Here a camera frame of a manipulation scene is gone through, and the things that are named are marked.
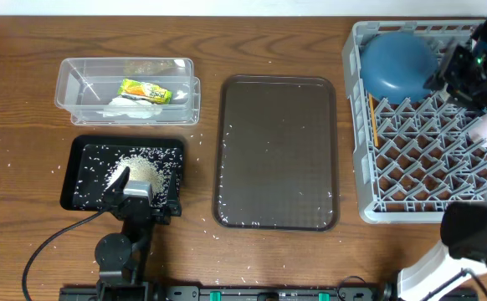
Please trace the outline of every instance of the clear plastic container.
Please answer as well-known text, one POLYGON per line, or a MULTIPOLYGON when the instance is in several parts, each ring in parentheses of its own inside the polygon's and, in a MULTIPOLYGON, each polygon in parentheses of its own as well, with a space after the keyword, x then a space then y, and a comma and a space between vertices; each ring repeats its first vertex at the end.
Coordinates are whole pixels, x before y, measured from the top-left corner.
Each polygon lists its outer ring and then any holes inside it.
POLYGON ((54 100, 75 125, 195 125, 201 85, 185 58, 65 59, 54 100), (158 84, 173 95, 168 105, 108 105, 123 79, 158 84))

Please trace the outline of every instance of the white wall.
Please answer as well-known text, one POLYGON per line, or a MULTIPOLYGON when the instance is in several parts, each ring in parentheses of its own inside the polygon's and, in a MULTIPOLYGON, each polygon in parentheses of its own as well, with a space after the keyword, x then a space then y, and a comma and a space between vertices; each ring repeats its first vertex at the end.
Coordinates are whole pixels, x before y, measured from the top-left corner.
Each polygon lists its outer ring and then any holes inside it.
POLYGON ((486 16, 487 0, 0 0, 0 15, 486 16))

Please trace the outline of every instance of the dish rack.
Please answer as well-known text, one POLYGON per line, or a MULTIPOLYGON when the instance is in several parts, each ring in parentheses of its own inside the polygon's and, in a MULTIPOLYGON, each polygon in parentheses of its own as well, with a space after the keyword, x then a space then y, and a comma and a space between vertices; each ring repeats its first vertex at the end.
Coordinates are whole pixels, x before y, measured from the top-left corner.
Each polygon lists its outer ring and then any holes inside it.
POLYGON ((359 213, 369 223, 441 222, 449 203, 482 202, 487 191, 487 149, 466 135, 479 113, 445 104, 434 94, 416 104, 405 99, 375 108, 373 143, 361 57, 378 34, 412 33, 426 40, 438 59, 451 43, 468 46, 483 20, 359 22, 342 49, 346 94, 355 136, 353 166, 359 213))

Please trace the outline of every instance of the green clip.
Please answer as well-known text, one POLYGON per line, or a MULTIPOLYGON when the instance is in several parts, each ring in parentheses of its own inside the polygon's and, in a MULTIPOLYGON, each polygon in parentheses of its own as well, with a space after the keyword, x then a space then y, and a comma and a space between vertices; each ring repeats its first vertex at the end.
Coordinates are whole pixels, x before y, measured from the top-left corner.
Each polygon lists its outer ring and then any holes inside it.
POLYGON ((221 292, 210 292, 210 301, 221 301, 221 292))
POLYGON ((329 301, 330 298, 331 296, 328 293, 318 293, 318 301, 329 301))

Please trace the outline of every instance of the black tray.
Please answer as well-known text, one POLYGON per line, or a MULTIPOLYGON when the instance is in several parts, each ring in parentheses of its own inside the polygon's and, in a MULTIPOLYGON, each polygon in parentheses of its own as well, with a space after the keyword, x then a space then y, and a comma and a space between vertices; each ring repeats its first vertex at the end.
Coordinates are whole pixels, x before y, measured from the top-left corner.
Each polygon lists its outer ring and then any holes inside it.
MULTIPOLYGON (((160 164, 172 163, 174 167, 168 168, 167 172, 176 172, 178 193, 184 170, 184 144, 181 141, 81 135, 74 139, 70 148, 69 163, 59 201, 61 207, 67 210, 99 211, 100 197, 106 188, 105 175, 108 169, 114 166, 121 156, 130 156, 146 150, 160 154, 153 154, 149 161, 159 161, 160 164)), ((163 203, 164 197, 164 193, 155 195, 153 206, 157 207, 163 203)))
POLYGON ((215 220, 234 228, 333 228, 339 205, 331 83, 237 75, 221 97, 215 220))

